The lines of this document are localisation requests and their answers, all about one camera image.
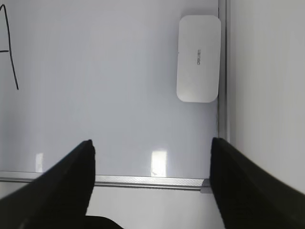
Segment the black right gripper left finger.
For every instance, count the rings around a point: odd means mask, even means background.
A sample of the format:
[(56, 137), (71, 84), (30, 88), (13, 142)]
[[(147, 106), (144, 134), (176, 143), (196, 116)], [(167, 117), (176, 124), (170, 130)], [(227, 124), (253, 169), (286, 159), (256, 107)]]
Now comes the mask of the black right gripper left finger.
[(60, 162), (0, 201), (2, 229), (82, 229), (95, 183), (95, 148), (81, 142)]

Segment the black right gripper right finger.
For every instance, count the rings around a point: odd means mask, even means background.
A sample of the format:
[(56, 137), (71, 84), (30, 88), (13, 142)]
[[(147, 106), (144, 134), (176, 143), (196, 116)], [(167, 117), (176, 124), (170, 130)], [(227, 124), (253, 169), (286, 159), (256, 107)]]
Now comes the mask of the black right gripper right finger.
[(305, 196), (222, 138), (211, 146), (210, 185), (227, 229), (303, 229)]

